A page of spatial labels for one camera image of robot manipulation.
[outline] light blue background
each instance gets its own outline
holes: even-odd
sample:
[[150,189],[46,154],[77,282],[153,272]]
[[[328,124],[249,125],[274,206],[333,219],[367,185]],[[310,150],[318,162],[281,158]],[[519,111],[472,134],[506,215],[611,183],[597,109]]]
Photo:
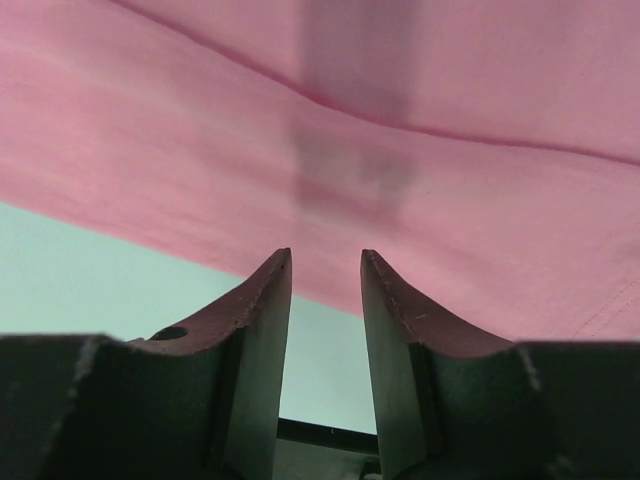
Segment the light blue background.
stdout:
[[[6,204],[0,268],[0,332],[123,340],[149,337],[241,281]],[[360,319],[294,298],[280,415],[375,433]]]

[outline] pink cloth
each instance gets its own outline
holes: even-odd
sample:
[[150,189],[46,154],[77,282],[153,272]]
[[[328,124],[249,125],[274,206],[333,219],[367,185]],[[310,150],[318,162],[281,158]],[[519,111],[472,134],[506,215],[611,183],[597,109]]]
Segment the pink cloth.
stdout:
[[0,0],[0,200],[361,311],[640,335],[640,2]]

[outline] hole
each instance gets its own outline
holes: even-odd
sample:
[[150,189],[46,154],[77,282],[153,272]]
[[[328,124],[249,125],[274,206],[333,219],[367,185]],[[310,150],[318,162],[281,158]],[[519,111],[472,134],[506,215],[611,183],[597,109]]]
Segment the hole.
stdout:
[[187,335],[187,329],[183,327],[167,327],[156,333],[151,340],[154,342],[161,342],[163,340],[175,340]]

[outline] black metal part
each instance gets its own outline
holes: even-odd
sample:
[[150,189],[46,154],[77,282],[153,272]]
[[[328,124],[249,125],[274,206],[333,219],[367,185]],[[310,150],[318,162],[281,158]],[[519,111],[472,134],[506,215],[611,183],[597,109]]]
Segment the black metal part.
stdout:
[[361,274],[377,437],[278,419],[285,249],[149,340],[1,338],[0,480],[640,479],[639,344],[513,344]]
[[640,345],[512,344],[363,252],[385,479],[640,478]]
[[272,476],[291,254],[150,340],[0,341],[0,478]]
[[276,480],[375,480],[380,472],[375,435],[280,419]]

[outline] scratch on gripper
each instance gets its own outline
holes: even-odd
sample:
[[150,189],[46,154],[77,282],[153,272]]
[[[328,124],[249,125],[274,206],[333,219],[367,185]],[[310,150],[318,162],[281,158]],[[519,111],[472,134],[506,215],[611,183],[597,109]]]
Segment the scratch on gripper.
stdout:
[[533,360],[529,355],[529,351],[526,348],[519,348],[518,355],[522,360],[522,365],[524,366],[524,371],[529,378],[529,382],[531,386],[536,392],[542,391],[542,382],[540,381],[540,375],[538,374],[538,369],[533,364]]

